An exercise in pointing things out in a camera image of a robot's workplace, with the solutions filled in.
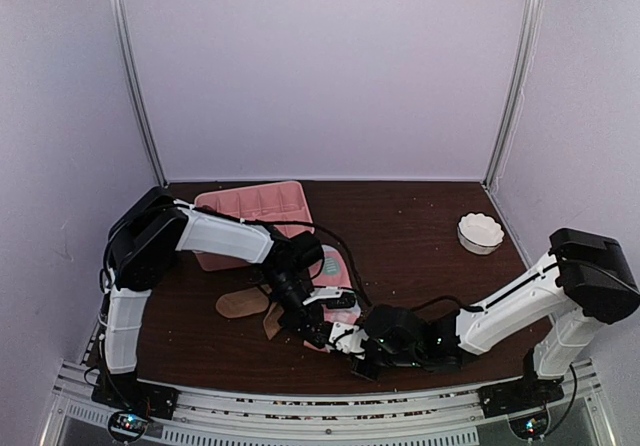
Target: brown wooden table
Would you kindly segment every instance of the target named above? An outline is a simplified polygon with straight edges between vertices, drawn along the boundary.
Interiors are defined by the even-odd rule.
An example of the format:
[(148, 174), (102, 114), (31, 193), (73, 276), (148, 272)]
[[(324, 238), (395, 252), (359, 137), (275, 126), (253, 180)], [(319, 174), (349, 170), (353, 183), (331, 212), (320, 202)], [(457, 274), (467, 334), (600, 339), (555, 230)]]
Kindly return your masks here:
[[(177, 197), (237, 186), (174, 184)], [(356, 258), (374, 303), (411, 307), (442, 294), (474, 302), (524, 271), (509, 238), (486, 257), (465, 251), (456, 224), (468, 212), (497, 217), (479, 184), (423, 182), (303, 182), (314, 221), (342, 236)], [(547, 320), (507, 338), (453, 374), (383, 370), (371, 383), (350, 373), (346, 357), (304, 348), (281, 332), (267, 341), (262, 315), (227, 320), (216, 300), (255, 279), (251, 268), (206, 273), (192, 253), (153, 292), (138, 347), (141, 378), (185, 386), (255, 393), (340, 394), (404, 391), (516, 376), (526, 351), (549, 330)], [(451, 311), (423, 311), (435, 319)]]

